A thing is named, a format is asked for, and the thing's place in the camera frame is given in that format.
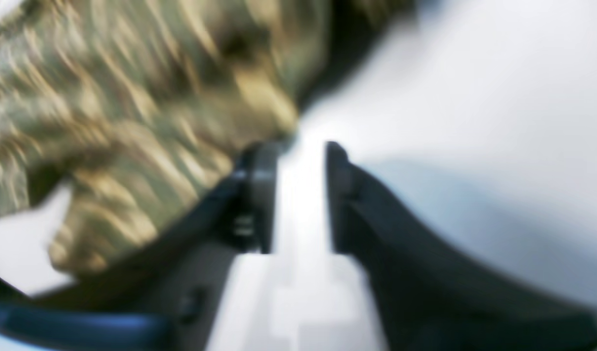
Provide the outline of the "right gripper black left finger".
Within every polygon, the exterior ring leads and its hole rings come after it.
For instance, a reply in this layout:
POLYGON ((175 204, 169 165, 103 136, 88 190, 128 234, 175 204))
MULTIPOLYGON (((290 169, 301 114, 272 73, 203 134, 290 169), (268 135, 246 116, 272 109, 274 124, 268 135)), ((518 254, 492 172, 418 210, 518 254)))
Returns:
POLYGON ((272 249, 280 146, 258 143, 161 238, 77 284, 0 301, 0 351, 202 351, 234 259, 272 249))

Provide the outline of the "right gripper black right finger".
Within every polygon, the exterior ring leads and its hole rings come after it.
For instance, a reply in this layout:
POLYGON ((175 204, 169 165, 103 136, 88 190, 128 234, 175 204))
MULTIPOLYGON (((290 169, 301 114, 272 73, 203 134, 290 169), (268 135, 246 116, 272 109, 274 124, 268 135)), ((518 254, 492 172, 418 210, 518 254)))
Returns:
POLYGON ((391 351, 595 351, 597 316, 484 267, 388 187, 325 146, 334 251, 367 276, 391 351))

